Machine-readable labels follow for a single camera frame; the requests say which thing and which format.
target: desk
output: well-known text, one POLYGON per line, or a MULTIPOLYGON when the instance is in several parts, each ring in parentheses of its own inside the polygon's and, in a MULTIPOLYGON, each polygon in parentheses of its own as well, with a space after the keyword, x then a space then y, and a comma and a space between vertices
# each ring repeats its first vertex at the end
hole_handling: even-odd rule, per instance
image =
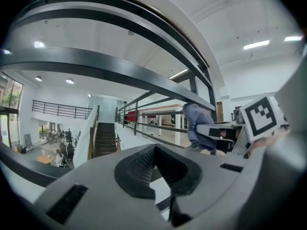
POLYGON ((54 161, 54 157, 52 155, 43 154, 37 158, 37 161, 45 164, 50 164, 52 161, 54 161))

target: recessed light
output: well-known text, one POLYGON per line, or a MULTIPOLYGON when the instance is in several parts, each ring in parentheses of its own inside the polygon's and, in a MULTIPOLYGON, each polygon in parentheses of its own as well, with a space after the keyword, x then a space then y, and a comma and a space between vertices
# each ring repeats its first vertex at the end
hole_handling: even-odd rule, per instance
POLYGON ((73 79, 67 79, 66 82, 69 83, 69 84, 74 84, 73 79))
POLYGON ((41 76, 37 76, 35 79, 36 79, 37 81, 39 81, 39 82, 42 81, 42 77, 41 77, 41 76))
POLYGON ((33 43, 33 45, 34 45, 35 48, 45 48, 46 47, 46 45, 43 42, 40 42, 40 41, 35 41, 33 43))
POLYGON ((301 41, 303 39, 302 36, 287 36, 284 41, 289 42, 289 41, 301 41))
POLYGON ((247 50, 247 49, 250 49, 250 48, 268 45, 269 43, 270 43, 270 41, 266 40, 266 41, 262 41, 262 42, 258 42, 258 43, 254 43, 254 44, 245 45, 245 46, 243 46, 243 49, 247 50))
POLYGON ((11 51, 9 51, 9 50, 7 50, 7 49, 3 49, 2 51, 3 51, 3 53, 6 54, 6 55, 11 54, 11 51))
POLYGON ((173 79, 174 77, 177 77, 178 75, 180 75, 181 73, 186 72, 187 70, 188 70, 188 69, 184 69, 183 71, 181 71, 181 72, 175 74, 174 76, 170 77, 169 79, 173 79))

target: staircase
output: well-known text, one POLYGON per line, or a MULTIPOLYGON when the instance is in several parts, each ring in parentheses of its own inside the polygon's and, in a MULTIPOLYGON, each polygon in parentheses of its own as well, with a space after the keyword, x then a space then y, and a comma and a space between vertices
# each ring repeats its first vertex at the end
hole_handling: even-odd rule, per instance
POLYGON ((94 158, 117 152, 114 124, 98 123, 94 158))

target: black vent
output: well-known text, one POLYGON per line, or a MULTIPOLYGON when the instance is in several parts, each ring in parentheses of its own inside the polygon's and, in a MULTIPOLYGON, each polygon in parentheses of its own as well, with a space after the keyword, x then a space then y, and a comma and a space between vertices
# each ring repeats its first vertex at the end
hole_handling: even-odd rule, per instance
POLYGON ((58 223, 64 224, 87 190, 86 186, 74 185, 47 213, 58 223))

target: fluorescent light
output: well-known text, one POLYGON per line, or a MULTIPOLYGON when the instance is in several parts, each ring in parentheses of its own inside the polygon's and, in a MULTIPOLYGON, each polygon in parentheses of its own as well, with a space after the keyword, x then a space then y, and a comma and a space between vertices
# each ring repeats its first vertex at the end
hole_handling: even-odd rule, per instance
POLYGON ((250 49, 250 48, 268 45, 269 43, 270 43, 270 41, 266 40, 266 41, 262 41, 262 42, 258 42, 258 43, 254 43, 254 44, 245 45, 245 46, 243 46, 243 49, 247 50, 247 49, 250 49))
POLYGON ((66 82, 69 83, 69 84, 74 84, 73 79, 67 79, 66 82))
POLYGON ((174 77, 177 77, 178 75, 180 75, 181 73, 186 72, 187 70, 189 70, 189 69, 184 69, 183 71, 181 71, 181 72, 175 74, 174 76, 170 77, 169 79, 173 79, 174 77))
POLYGON ((289 41, 301 41, 303 39, 302 36, 287 36, 284 41, 289 42, 289 41))
POLYGON ((35 48, 45 48, 46 47, 46 45, 44 43, 39 42, 39 41, 35 41, 33 43, 33 45, 34 45, 35 48))
POLYGON ((41 76, 37 76, 35 79, 36 79, 37 81, 39 81, 39 82, 42 81, 42 77, 41 77, 41 76))
POLYGON ((9 50, 3 49, 2 51, 3 51, 3 53, 6 54, 6 55, 11 54, 11 52, 10 52, 9 50))

